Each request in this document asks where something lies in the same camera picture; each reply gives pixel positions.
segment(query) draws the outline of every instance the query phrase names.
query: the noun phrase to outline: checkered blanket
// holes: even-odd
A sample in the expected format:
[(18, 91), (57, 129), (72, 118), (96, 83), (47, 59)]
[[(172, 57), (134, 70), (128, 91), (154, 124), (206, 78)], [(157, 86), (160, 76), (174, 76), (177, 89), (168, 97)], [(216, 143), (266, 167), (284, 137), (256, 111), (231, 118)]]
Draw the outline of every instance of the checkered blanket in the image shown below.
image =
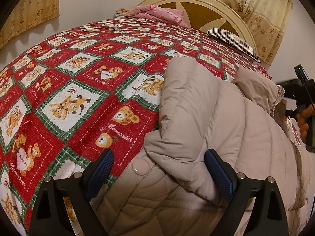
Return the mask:
[(266, 74), (200, 31), (135, 18), (56, 34), (0, 72), (0, 203), (21, 235), (45, 176), (67, 178), (111, 148), (108, 187), (116, 181), (158, 128), (163, 75), (176, 56), (229, 81), (241, 66)]

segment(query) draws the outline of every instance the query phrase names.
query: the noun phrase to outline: jacket zipper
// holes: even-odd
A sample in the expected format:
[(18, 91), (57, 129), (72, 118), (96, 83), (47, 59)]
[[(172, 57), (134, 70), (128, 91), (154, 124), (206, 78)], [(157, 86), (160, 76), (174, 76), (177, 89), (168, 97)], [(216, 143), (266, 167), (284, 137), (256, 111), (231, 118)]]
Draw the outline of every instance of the jacket zipper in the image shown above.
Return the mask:
[(276, 100), (276, 102), (273, 104), (272, 109), (271, 109), (271, 117), (274, 119), (275, 116), (275, 109), (276, 106), (283, 100), (284, 98), (284, 94), (285, 94), (285, 90), (282, 89), (282, 92), (280, 94), (280, 97), (278, 97), (278, 99)]

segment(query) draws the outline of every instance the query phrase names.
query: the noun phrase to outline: wooden headboard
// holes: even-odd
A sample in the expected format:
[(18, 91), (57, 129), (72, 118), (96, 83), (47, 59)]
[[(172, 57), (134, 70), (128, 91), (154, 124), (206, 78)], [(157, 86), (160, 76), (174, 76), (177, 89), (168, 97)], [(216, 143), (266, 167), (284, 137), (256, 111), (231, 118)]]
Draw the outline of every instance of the wooden headboard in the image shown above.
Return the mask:
[(190, 27), (203, 32), (212, 27), (228, 30), (243, 38), (257, 51), (254, 38), (245, 22), (234, 10), (219, 0), (145, 0), (139, 5), (157, 5), (183, 10)]

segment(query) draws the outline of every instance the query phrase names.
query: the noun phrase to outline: human hand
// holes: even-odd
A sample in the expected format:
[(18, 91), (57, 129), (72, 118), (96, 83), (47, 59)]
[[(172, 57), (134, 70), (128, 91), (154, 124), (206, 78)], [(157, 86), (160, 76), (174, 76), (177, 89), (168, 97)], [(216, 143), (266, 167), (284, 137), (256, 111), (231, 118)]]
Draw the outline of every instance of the human hand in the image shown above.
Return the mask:
[(308, 129), (309, 129), (309, 126), (308, 124), (306, 123), (306, 119), (307, 118), (310, 118), (311, 116), (315, 116), (315, 111), (313, 109), (313, 106), (312, 105), (309, 105), (308, 108), (306, 108), (302, 114), (297, 114), (296, 115), (296, 119), (297, 119), (297, 125), (299, 126), (300, 128), (300, 137), (301, 137), (301, 140), (303, 141), (303, 143), (306, 142), (306, 137), (308, 135)]

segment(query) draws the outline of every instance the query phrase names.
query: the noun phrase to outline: puffer jacket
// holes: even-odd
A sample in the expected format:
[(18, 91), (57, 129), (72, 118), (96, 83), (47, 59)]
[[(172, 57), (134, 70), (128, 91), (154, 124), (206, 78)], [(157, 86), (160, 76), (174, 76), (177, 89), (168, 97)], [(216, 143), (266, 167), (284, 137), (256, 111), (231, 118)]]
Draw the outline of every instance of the puffer jacket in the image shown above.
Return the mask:
[[(96, 214), (110, 236), (209, 236), (227, 205), (204, 164), (214, 148), (249, 178), (273, 176), (290, 235), (307, 219), (311, 158), (283, 120), (284, 90), (240, 68), (234, 83), (193, 58), (173, 58), (160, 101), (160, 129), (106, 193)], [(242, 235), (253, 200), (235, 235)]]

